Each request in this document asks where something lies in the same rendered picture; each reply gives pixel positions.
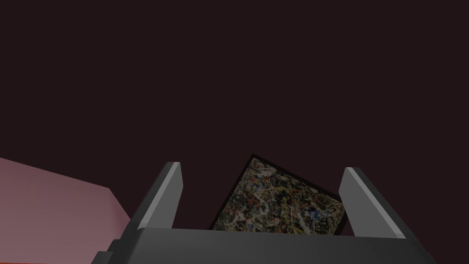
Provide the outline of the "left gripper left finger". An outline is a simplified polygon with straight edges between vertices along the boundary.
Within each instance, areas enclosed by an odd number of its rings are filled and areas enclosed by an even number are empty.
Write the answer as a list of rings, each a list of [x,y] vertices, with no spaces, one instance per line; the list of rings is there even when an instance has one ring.
[[[130,229],[172,228],[182,191],[181,163],[166,163],[132,217]]]

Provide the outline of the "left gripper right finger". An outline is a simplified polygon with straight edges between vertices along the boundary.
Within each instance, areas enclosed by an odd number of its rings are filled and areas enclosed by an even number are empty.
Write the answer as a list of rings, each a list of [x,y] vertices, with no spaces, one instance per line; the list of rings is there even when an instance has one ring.
[[[344,169],[338,192],[355,236],[416,238],[360,168]]]

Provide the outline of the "abstract speckled framed painting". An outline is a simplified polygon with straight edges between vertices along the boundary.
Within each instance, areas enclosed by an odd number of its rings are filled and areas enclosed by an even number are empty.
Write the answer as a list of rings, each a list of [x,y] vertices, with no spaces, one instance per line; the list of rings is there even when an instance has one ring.
[[[347,221],[338,195],[252,154],[209,229],[338,236]]]

